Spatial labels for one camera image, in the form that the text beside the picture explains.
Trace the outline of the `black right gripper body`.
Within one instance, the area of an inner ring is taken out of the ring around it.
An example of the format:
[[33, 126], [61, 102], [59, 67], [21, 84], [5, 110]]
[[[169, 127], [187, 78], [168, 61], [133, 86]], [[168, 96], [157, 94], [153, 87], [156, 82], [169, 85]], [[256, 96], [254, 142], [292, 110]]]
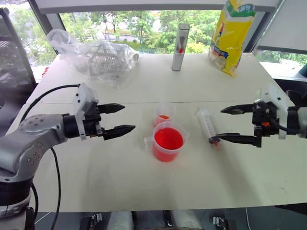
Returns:
[[254, 134], [262, 137], [279, 134], [279, 129], [271, 122], [271, 119], [278, 121], [276, 106], [272, 102], [265, 103], [263, 101], [253, 105], [252, 124], [254, 125]]

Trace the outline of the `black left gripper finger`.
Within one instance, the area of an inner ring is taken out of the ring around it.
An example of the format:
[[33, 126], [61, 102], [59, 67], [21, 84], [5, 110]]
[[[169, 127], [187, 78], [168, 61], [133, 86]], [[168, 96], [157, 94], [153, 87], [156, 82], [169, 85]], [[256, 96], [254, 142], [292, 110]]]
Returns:
[[131, 132], [136, 126], [134, 125], [120, 125], [113, 129], [108, 129], [103, 132], [104, 140], [119, 138], [129, 132]]
[[98, 106], [98, 110], [100, 114], [116, 113], [124, 108], [125, 106], [118, 104], [118, 103], [101, 104]]

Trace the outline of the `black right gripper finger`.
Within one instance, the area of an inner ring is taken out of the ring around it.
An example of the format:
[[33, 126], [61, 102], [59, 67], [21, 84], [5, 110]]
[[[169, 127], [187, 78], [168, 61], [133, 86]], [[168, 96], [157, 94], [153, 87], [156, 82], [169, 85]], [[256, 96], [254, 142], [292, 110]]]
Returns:
[[247, 136], [239, 133], [222, 133], [217, 134], [217, 137], [232, 143], [247, 144], [261, 148], [261, 136]]
[[221, 110], [221, 113], [231, 114], [231, 115], [241, 115], [244, 113], [252, 113], [254, 104], [239, 104], [229, 106]]

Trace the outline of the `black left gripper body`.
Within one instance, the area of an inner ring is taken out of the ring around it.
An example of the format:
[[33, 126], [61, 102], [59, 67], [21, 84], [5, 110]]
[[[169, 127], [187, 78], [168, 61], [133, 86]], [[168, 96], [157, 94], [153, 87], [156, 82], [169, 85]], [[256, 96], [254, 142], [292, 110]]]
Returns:
[[84, 113], [83, 125], [86, 136], [101, 137], [103, 135], [100, 121], [101, 115], [97, 107], [97, 102], [93, 102], [89, 109]]

